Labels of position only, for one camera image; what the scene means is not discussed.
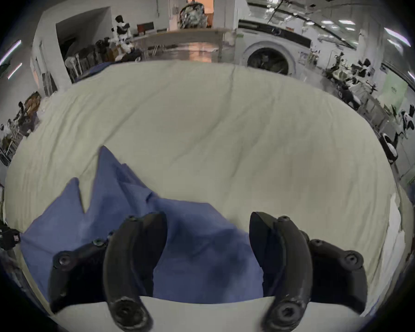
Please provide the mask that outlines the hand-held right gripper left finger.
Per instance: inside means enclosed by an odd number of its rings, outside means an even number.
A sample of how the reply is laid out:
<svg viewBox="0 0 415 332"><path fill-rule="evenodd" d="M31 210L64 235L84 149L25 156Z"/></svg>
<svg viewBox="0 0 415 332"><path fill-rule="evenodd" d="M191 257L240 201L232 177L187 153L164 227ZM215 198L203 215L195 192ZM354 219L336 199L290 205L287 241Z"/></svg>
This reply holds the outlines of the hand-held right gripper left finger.
<svg viewBox="0 0 415 332"><path fill-rule="evenodd" d="M56 314L72 305L106 302L126 332L148 332L153 318L141 296L153 296L154 269L166 246L164 212L130 216L107 239L95 239L52 261L48 300Z"/></svg>

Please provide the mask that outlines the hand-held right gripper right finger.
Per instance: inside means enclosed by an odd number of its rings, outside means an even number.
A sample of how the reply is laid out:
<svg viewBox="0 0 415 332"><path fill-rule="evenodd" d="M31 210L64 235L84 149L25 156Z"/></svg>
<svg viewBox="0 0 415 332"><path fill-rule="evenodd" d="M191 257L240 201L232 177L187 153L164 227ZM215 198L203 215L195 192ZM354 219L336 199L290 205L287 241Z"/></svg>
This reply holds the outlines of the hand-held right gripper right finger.
<svg viewBox="0 0 415 332"><path fill-rule="evenodd" d="M288 216L265 212L251 214L249 241L263 271L263 296L274 297L261 320L262 331L293 331L310 302L364 312L367 278L359 252L311 240Z"/></svg>

